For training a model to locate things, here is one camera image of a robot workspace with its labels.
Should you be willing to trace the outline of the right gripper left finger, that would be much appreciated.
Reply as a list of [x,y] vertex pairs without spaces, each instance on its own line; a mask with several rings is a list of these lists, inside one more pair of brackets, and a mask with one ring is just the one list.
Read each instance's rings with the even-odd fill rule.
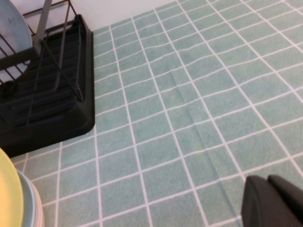
[[245,227],[301,227],[303,208],[290,208],[267,179],[248,176],[241,207]]

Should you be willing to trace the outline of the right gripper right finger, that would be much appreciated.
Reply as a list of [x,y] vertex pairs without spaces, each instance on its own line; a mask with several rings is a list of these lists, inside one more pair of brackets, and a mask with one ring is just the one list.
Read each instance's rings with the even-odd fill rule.
[[290,208],[303,207],[303,191],[299,187],[278,175],[269,175],[268,181]]

